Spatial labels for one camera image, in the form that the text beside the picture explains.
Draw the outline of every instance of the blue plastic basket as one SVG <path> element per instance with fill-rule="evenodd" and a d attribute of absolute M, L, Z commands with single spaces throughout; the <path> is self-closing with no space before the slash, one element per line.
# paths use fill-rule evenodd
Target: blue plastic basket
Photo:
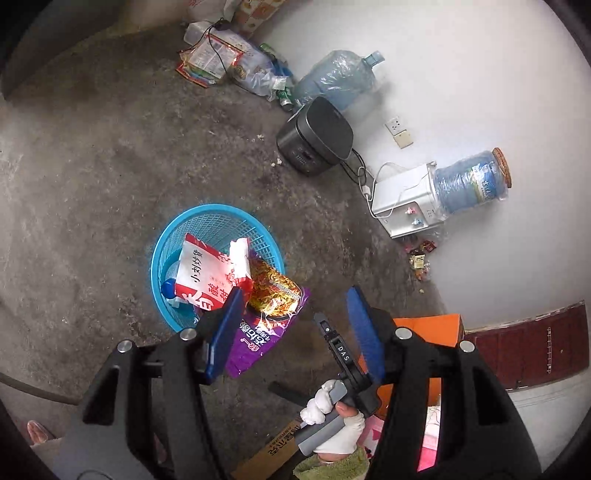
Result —
<path fill-rule="evenodd" d="M 193 308 L 169 305 L 160 293 L 160 285 L 169 267 L 181 254 L 186 233 L 194 235 L 218 251 L 228 253 L 230 242 L 241 237 L 251 240 L 251 248 L 269 265 L 285 274 L 279 247 L 267 229 L 253 216 L 229 205 L 200 205 L 176 217 L 164 230 L 152 256 L 150 283 L 158 310 L 175 332 L 194 326 Z"/>

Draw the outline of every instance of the snack package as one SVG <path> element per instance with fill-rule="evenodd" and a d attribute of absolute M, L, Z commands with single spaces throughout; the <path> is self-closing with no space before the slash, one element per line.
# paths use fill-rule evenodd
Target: snack package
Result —
<path fill-rule="evenodd" d="M 242 53 L 238 48 L 206 33 L 197 45 L 180 52 L 181 62 L 176 70 L 187 80 L 207 88 L 221 83 Z"/>
<path fill-rule="evenodd" d="M 308 299 L 307 290 L 264 260 L 251 259 L 250 269 L 252 294 L 226 364 L 228 374 L 234 378 L 281 339 Z"/>
<path fill-rule="evenodd" d="M 178 265 L 174 293 L 202 310 L 221 308 L 233 286 L 248 298 L 252 279 L 248 263 L 248 240 L 230 243 L 230 256 L 187 233 Z"/>

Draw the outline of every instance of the person's foot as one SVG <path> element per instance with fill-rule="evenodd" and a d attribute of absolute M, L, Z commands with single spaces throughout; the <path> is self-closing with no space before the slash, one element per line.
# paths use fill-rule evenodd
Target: person's foot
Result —
<path fill-rule="evenodd" d="M 35 445 L 55 438 L 43 425 L 35 420 L 29 420 L 27 422 L 27 432 Z"/>

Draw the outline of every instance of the candy wrapper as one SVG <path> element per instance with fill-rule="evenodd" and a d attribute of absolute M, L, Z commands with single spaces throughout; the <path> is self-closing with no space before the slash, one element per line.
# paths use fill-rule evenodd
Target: candy wrapper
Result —
<path fill-rule="evenodd" d="M 239 286 L 248 299 L 252 278 L 248 262 L 248 240 L 230 243 L 230 256 L 218 252 L 190 233 L 183 242 L 174 293 L 201 310 L 223 306 L 232 287 Z"/>

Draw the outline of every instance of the black hose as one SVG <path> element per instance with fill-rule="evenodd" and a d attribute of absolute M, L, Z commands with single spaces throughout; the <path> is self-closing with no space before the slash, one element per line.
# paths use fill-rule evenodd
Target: black hose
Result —
<path fill-rule="evenodd" d="M 13 377 L 9 377 L 2 372 L 0 372 L 0 382 L 21 392 L 33 395 L 34 397 L 43 398 L 44 400 L 65 403 L 66 405 L 78 405 L 80 403 L 80 400 L 76 398 L 65 397 L 64 395 L 59 395 L 57 393 L 52 393 L 37 387 L 33 387 L 21 382 L 20 380 L 16 380 Z"/>

